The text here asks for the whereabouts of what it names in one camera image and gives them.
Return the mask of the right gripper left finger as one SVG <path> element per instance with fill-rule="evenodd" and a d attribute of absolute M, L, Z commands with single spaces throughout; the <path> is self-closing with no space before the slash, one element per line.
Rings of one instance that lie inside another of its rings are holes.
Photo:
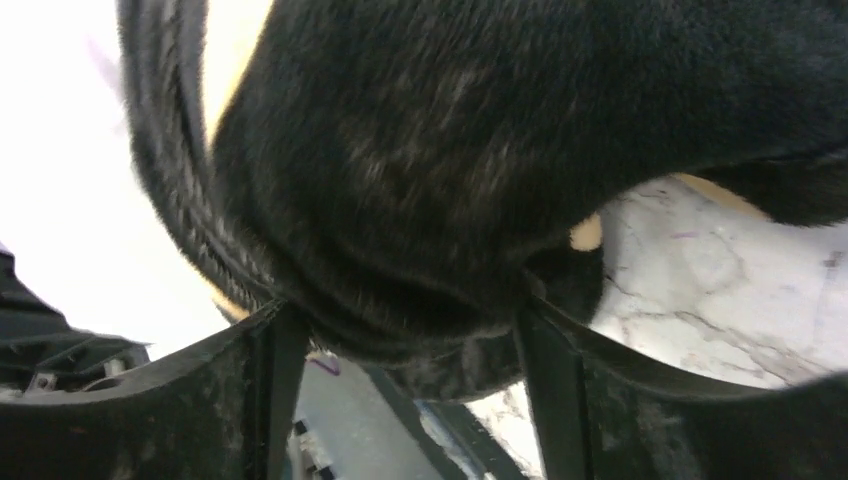
<path fill-rule="evenodd" d="M 1 389 L 5 479 L 279 479 L 309 333 L 275 302 L 82 391 Z"/>

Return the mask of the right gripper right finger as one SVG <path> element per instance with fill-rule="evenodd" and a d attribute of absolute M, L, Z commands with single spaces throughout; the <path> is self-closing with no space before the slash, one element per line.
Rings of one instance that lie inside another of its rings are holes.
<path fill-rule="evenodd" d="M 847 377 L 762 389 L 650 358 L 532 300 L 515 327 L 550 479 L 843 479 Z"/>

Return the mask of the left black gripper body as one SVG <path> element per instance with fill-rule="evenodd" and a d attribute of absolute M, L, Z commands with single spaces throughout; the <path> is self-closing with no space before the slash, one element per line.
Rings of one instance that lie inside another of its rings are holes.
<path fill-rule="evenodd" d="M 65 316 L 16 275 L 14 255 L 1 250 L 1 389 L 82 391 L 145 365 L 145 345 L 72 328 Z"/>

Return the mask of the black floral plush pillowcase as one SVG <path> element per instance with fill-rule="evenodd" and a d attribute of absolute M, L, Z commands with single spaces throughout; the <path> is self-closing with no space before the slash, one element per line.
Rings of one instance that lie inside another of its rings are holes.
<path fill-rule="evenodd" d="M 537 293 L 589 323 L 601 208 L 674 176 L 749 215 L 847 217 L 843 1 L 120 1 L 134 169 L 238 322 L 417 399 L 521 376 Z"/>

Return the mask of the white pillow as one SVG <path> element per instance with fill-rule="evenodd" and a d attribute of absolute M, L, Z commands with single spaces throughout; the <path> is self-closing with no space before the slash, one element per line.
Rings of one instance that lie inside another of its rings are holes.
<path fill-rule="evenodd" d="M 1 241 L 74 327 L 160 358 L 226 327 L 130 161 L 110 1 L 1 5 Z"/>

